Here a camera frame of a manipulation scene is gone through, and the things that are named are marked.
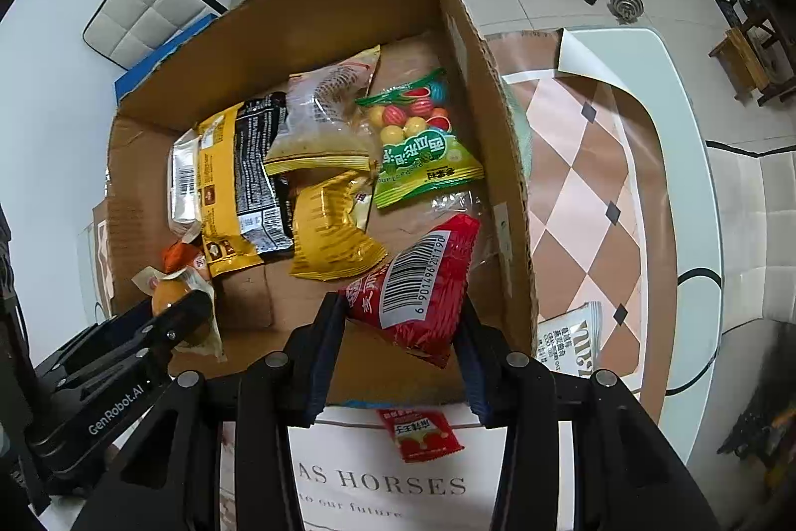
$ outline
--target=barcode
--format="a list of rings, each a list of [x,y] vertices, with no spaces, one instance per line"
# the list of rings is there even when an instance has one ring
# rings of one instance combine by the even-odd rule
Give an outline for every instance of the barcode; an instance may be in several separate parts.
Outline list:
[[[180,167],[177,170],[177,186],[179,193],[182,196],[187,197],[190,194],[194,193],[194,183],[196,182],[194,177],[194,168],[193,167]]]
[[[393,259],[379,304],[381,328],[426,319],[431,290],[450,236],[450,230],[429,232]]]

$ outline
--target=yellow candy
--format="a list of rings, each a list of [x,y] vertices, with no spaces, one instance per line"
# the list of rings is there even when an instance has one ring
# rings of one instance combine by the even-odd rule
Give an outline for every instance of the yellow candy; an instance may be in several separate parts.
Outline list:
[[[418,133],[425,131],[426,126],[426,121],[421,117],[410,117],[408,120],[406,120],[406,124],[403,126],[403,132],[406,134],[407,138],[411,138],[412,136],[416,136]]]
[[[376,128],[383,128],[385,125],[384,113],[385,107],[383,105],[372,106],[368,110],[368,121]]]
[[[400,145],[403,142],[403,129],[395,124],[381,129],[381,141],[385,145]]]

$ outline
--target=small cardboard box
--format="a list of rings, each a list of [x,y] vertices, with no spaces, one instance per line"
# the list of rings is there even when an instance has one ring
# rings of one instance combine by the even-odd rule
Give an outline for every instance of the small cardboard box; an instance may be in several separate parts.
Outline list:
[[[495,217],[494,225],[491,219],[484,223],[495,228],[500,280],[494,273],[491,282],[471,286],[471,293],[479,293],[474,303],[484,305],[480,317],[499,325],[513,348],[532,353],[537,309],[516,137],[492,55],[462,0],[247,0],[164,60],[125,97],[110,131],[108,242],[115,312],[141,300],[130,278],[145,266],[159,266],[162,250],[174,241],[166,223],[166,157],[177,137],[215,112],[284,83],[291,73],[345,59],[374,44],[424,34],[439,35],[439,56],[447,64],[451,89],[461,89],[467,97],[475,124],[474,154],[483,162]],[[406,213],[400,210],[371,221],[369,234],[391,254],[425,233],[403,227]],[[340,283],[292,278],[288,264],[249,269],[247,281],[224,287],[227,303],[251,304],[270,296],[272,326],[224,331],[220,304],[226,362],[180,353],[172,369],[196,368],[206,376],[240,371],[282,348],[293,328],[312,322],[322,295]],[[247,294],[236,300],[229,294],[236,290]],[[435,404],[461,398],[455,359],[440,370],[348,323],[330,403]]]

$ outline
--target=silver bolt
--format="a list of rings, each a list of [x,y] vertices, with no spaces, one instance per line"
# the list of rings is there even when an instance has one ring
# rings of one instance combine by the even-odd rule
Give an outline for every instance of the silver bolt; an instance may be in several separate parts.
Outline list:
[[[288,355],[284,351],[272,351],[265,356],[265,364],[273,368],[284,367],[288,364]]]
[[[531,359],[521,351],[512,351],[505,357],[505,361],[512,367],[527,367]]]
[[[595,374],[595,378],[597,382],[600,383],[604,388],[612,388],[616,385],[616,374],[610,371],[610,369],[600,369]]]
[[[192,388],[199,382],[199,374],[196,372],[182,372],[177,376],[177,385],[181,388]]]

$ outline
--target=green candy package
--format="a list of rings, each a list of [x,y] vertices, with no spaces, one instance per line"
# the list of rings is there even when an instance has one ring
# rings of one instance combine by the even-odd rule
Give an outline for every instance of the green candy package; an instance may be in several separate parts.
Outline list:
[[[456,139],[446,102],[443,68],[357,100],[384,147],[373,193],[378,208],[484,177],[481,164]]]

